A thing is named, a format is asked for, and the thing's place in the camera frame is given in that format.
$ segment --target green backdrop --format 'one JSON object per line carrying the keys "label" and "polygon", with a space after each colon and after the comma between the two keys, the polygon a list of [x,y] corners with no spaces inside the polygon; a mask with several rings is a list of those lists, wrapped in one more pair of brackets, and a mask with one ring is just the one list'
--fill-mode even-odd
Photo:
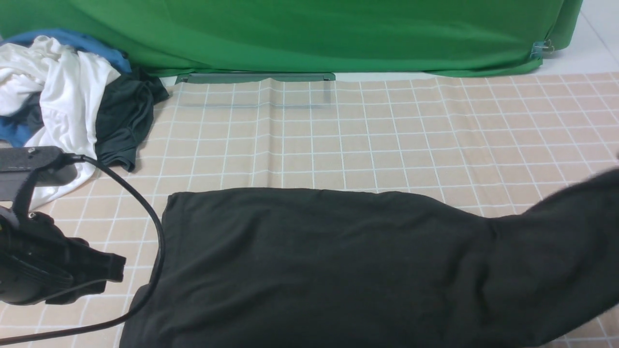
{"label": "green backdrop", "polygon": [[529,72],[582,0],[0,0],[4,37],[88,33],[162,76],[189,71]]}

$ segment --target fabric fold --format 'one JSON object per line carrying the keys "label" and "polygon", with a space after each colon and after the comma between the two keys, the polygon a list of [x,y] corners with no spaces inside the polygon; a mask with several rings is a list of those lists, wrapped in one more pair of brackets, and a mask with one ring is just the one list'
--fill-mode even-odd
{"label": "fabric fold", "polygon": [[[32,93],[41,92],[39,104],[45,127],[25,146],[57,146],[65,152],[96,158],[97,111],[105,86],[119,76],[106,59],[93,53],[75,52],[54,38],[37,37],[29,48],[2,45],[0,105],[3,100],[11,100],[12,104],[0,109],[0,114],[18,111]],[[16,83],[18,80],[29,83],[20,85]],[[94,173],[90,165],[78,163],[76,167],[78,176],[70,184],[36,188],[31,209],[67,194]]]}

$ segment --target grid mat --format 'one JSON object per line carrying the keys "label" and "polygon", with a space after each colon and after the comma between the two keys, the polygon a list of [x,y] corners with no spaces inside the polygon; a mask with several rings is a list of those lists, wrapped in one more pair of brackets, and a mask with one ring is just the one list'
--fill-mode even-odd
{"label": "grid mat", "polygon": [[[521,213],[616,165],[619,73],[392,82],[174,86],[132,174],[167,196],[245,186],[405,191],[487,217]],[[0,306],[0,336],[99,323],[127,311],[157,242],[142,208],[101,176],[47,206],[67,236],[128,258],[125,281],[61,307]],[[122,327],[15,347],[118,346]],[[619,347],[611,310],[553,348]]]}

